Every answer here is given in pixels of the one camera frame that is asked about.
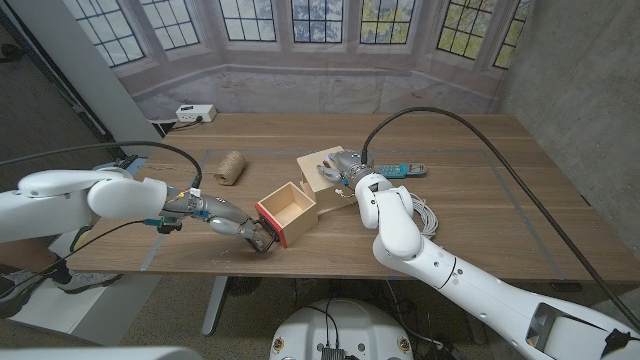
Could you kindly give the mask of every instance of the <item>wooden box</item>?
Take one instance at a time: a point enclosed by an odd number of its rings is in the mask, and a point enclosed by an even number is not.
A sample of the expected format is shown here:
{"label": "wooden box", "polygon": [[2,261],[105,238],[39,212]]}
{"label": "wooden box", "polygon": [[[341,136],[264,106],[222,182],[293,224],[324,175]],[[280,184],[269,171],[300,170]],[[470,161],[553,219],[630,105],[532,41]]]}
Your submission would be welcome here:
{"label": "wooden box", "polygon": [[292,182],[260,200],[256,210],[278,232],[285,249],[318,222],[316,202]]}
{"label": "wooden box", "polygon": [[329,160],[329,154],[343,150],[342,146],[336,146],[297,159],[298,165],[302,170],[300,187],[304,190],[305,194],[318,204],[318,215],[356,202],[355,197],[343,198],[337,194],[336,189],[342,190],[344,195],[349,195],[352,191],[341,183],[336,184],[327,180],[317,169],[317,166],[320,164],[336,169],[337,167],[334,162]]}

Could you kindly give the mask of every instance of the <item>window pane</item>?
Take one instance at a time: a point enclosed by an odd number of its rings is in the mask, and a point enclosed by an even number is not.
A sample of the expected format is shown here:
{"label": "window pane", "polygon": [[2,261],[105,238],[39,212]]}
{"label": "window pane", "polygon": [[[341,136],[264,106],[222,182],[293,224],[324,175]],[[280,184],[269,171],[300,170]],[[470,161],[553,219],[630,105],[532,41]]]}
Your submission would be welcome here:
{"label": "window pane", "polygon": [[254,1],[256,4],[256,15],[259,19],[273,19],[273,13],[271,12],[271,0]]}
{"label": "window pane", "polygon": [[153,5],[145,5],[144,12],[147,13],[147,17],[151,22],[151,26],[154,28],[159,28],[162,26],[162,20],[160,19],[160,14],[158,14],[158,10]]}
{"label": "window pane", "polygon": [[309,0],[309,11],[311,12],[311,20],[324,20],[324,0]]}
{"label": "window pane", "polygon": [[171,0],[170,4],[173,14],[179,23],[191,22],[191,17],[183,0]]}
{"label": "window pane", "polygon": [[273,28],[273,20],[258,20],[258,30],[260,30],[260,40],[276,40],[276,33],[275,29]]}
{"label": "window pane", "polygon": [[113,60],[113,63],[115,65],[129,62],[129,59],[127,58],[127,54],[124,53],[122,46],[120,46],[120,43],[117,40],[105,43],[104,47],[107,48],[107,51],[111,56],[111,60]]}
{"label": "window pane", "polygon": [[258,22],[256,20],[242,20],[245,40],[260,40],[258,32]]}
{"label": "window pane", "polygon": [[393,27],[393,35],[391,36],[391,43],[404,44],[407,42],[408,35],[409,35],[409,24],[397,23]]}
{"label": "window pane", "polygon": [[467,49],[464,51],[464,56],[475,59],[480,51],[480,45],[482,45],[482,38],[478,36],[470,36]]}
{"label": "window pane", "polygon": [[412,11],[413,11],[413,0],[398,0],[398,9],[396,11],[396,21],[411,21]]}
{"label": "window pane", "polygon": [[91,4],[89,0],[78,0],[78,4],[82,8],[82,11],[84,11],[84,16],[96,15],[96,8],[93,6],[93,4]]}
{"label": "window pane", "polygon": [[293,22],[293,39],[299,42],[309,42],[309,22],[308,21],[294,21]]}
{"label": "window pane", "polygon": [[116,0],[98,0],[98,5],[103,12],[120,10]]}
{"label": "window pane", "polygon": [[415,0],[365,0],[360,43],[406,44]]}
{"label": "window pane", "polygon": [[475,60],[491,22],[493,0],[455,0],[449,3],[438,49]]}
{"label": "window pane", "polygon": [[378,21],[380,0],[364,0],[362,4],[362,21]]}
{"label": "window pane", "polygon": [[109,26],[109,23],[107,22],[107,19],[104,17],[104,15],[92,17],[89,19],[89,22],[91,23],[91,26],[93,26],[93,29],[96,31],[96,34],[98,34],[100,41],[107,42],[115,40],[116,35],[113,33],[113,31],[111,31],[111,27]]}
{"label": "window pane", "polygon": [[478,35],[480,37],[484,36],[487,32],[487,28],[489,27],[489,21],[491,20],[491,14],[487,14],[485,12],[479,12],[476,17],[476,24],[473,26],[473,30],[471,31],[474,35]]}
{"label": "window pane", "polygon": [[520,0],[514,18],[525,21],[529,13],[529,5],[531,5],[531,0]]}
{"label": "window pane", "polygon": [[129,24],[127,24],[127,20],[124,19],[124,15],[122,12],[114,12],[111,14],[107,14],[107,21],[109,21],[109,25],[116,34],[116,37],[123,38],[125,36],[131,35],[131,28]]}
{"label": "window pane", "polygon": [[447,11],[447,18],[444,20],[444,26],[455,29],[460,21],[460,15],[462,15],[462,6],[451,4],[449,11]]}
{"label": "window pane", "polygon": [[256,18],[256,12],[255,12],[255,9],[253,8],[253,0],[238,0],[238,7],[240,8],[241,18],[243,19]]}
{"label": "window pane", "polygon": [[481,10],[486,10],[488,12],[493,12],[493,8],[496,6],[496,0],[483,0],[480,5]]}
{"label": "window pane", "polygon": [[342,0],[327,0],[326,6],[327,20],[342,20]]}
{"label": "window pane", "polygon": [[171,41],[171,38],[169,37],[169,33],[167,32],[167,29],[165,28],[160,28],[160,29],[156,29],[156,36],[158,36],[158,40],[160,40],[160,44],[162,44],[162,47],[165,50],[169,50],[169,49],[173,49],[173,42]]}
{"label": "window pane", "polygon": [[327,42],[342,42],[342,22],[341,21],[329,21],[327,22]]}
{"label": "window pane", "polygon": [[380,2],[380,16],[378,21],[393,21],[396,13],[395,0],[382,0]]}
{"label": "window pane", "polygon": [[129,60],[135,60],[142,57],[142,51],[140,51],[140,47],[133,36],[120,39],[120,45],[124,48]]}
{"label": "window pane", "polygon": [[438,43],[438,49],[451,51],[451,45],[453,44],[453,37],[456,35],[456,32],[444,28],[442,29],[442,34],[440,35],[440,42]]}
{"label": "window pane", "polygon": [[309,20],[308,0],[292,0],[291,9],[295,20]]}
{"label": "window pane", "polygon": [[518,7],[516,8],[515,13],[513,14],[513,18],[511,19],[511,24],[509,25],[509,30],[504,37],[504,41],[502,42],[502,47],[500,48],[500,52],[496,57],[496,61],[494,65],[497,67],[501,67],[504,69],[509,68],[509,64],[511,63],[511,56],[513,52],[516,50],[516,44],[518,43],[518,39],[520,38],[520,33],[522,32],[522,28],[524,27],[524,23],[527,20],[527,14],[529,12],[529,7],[531,5],[530,0],[520,0],[518,3]]}
{"label": "window pane", "polygon": [[463,55],[468,41],[469,35],[461,32],[456,32],[456,36],[453,38],[453,46],[451,46],[451,51],[458,55]]}
{"label": "window pane", "polygon": [[500,48],[500,53],[498,53],[498,58],[496,59],[496,66],[508,69],[509,64],[511,63],[511,56],[513,55],[513,51],[516,48],[509,45],[502,45]]}
{"label": "window pane", "polygon": [[184,0],[140,0],[140,2],[148,3],[143,6],[145,13],[156,29],[156,35],[165,50],[200,42]]}
{"label": "window pane", "polygon": [[509,31],[507,32],[507,37],[504,39],[504,43],[516,46],[516,44],[518,43],[518,37],[520,37],[520,32],[522,31],[523,26],[524,26],[523,22],[512,21],[511,26],[509,26]]}
{"label": "window pane", "polygon": [[393,23],[378,23],[378,36],[376,43],[388,44],[391,42],[391,27]]}
{"label": "window pane", "polygon": [[324,42],[324,21],[312,21],[311,42]]}
{"label": "window pane", "polygon": [[193,30],[193,25],[191,25],[190,22],[180,24],[180,30],[182,30],[182,35],[184,36],[184,40],[188,45],[198,42],[198,36],[196,36],[196,32]]}
{"label": "window pane", "polygon": [[362,23],[360,42],[363,44],[374,44],[376,42],[376,23]]}
{"label": "window pane", "polygon": [[225,18],[240,17],[236,0],[220,0],[220,7],[222,7],[222,14]]}
{"label": "window pane", "polygon": [[460,22],[458,23],[458,30],[470,33],[473,29],[473,22],[476,19],[476,15],[478,15],[477,11],[464,9],[460,17]]}
{"label": "window pane", "polygon": [[244,32],[242,31],[240,20],[228,19],[225,20],[225,25],[227,25],[230,40],[244,40]]}
{"label": "window pane", "polygon": [[168,2],[158,2],[155,3],[156,8],[158,9],[158,13],[160,13],[160,17],[164,22],[165,26],[176,24],[177,21],[173,16],[173,11],[171,10],[171,6],[169,6]]}
{"label": "window pane", "polygon": [[169,33],[175,47],[187,45],[178,25],[167,26],[167,32]]}

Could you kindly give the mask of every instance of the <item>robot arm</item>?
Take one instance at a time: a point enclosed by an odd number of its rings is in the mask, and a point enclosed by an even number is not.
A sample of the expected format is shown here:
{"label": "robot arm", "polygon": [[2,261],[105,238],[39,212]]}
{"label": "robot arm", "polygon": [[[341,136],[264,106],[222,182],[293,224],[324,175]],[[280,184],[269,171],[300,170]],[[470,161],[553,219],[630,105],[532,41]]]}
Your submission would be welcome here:
{"label": "robot arm", "polygon": [[237,206],[198,189],[179,191],[150,178],[136,181],[119,168],[49,170],[24,177],[18,190],[0,193],[0,243],[78,229],[91,221],[92,212],[107,218],[162,216],[158,228],[168,231],[179,229],[185,216],[198,217],[215,232],[264,248],[255,222]]}
{"label": "robot arm", "polygon": [[[528,359],[637,358],[640,341],[630,338],[640,336],[626,325],[587,307],[506,284],[422,236],[412,219],[409,192],[392,187],[371,167],[349,164],[358,157],[348,150],[330,155],[340,176],[356,183],[364,226],[379,227],[373,253],[380,263],[429,284]],[[354,167],[359,171],[350,171]]]}

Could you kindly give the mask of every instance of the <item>white power strip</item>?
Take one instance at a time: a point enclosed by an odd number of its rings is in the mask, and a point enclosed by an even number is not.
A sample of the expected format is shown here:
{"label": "white power strip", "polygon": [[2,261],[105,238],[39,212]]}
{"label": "white power strip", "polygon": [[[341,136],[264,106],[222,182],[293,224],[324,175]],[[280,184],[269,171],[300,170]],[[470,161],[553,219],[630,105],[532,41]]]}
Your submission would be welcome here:
{"label": "white power strip", "polygon": [[182,105],[176,111],[180,122],[194,122],[198,116],[202,116],[202,122],[211,122],[217,113],[213,105]]}

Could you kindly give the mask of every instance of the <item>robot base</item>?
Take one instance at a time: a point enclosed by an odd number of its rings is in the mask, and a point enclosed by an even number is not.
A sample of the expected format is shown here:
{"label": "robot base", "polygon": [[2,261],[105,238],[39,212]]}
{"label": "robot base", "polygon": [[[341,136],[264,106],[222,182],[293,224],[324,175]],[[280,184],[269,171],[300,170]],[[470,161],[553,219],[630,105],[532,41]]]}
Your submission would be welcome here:
{"label": "robot base", "polygon": [[[324,311],[327,300],[311,304]],[[394,359],[411,360],[413,353],[407,333],[391,316],[373,305],[353,299],[331,300],[329,315],[338,328],[338,341],[342,351],[336,347],[336,331],[329,322],[329,345],[333,348],[330,359]],[[285,320],[273,336],[270,359],[317,359],[328,356],[327,325],[325,314],[308,307],[302,308]]]}

